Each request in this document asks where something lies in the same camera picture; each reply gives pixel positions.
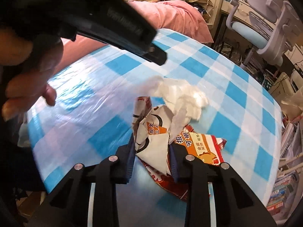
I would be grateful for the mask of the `person's left hand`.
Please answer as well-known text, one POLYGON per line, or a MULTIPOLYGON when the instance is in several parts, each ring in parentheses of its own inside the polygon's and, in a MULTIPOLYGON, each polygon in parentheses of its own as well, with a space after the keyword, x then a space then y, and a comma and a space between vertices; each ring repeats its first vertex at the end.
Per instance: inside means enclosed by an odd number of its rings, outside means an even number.
POLYGON ((40 97, 47 105, 55 105, 56 91, 48 80, 63 57, 63 42, 53 36, 43 36, 40 40, 35 45, 18 37, 11 29, 1 29, 1 66, 10 69, 20 64, 25 66, 6 84, 7 100, 1 108, 4 121, 27 112, 40 97))

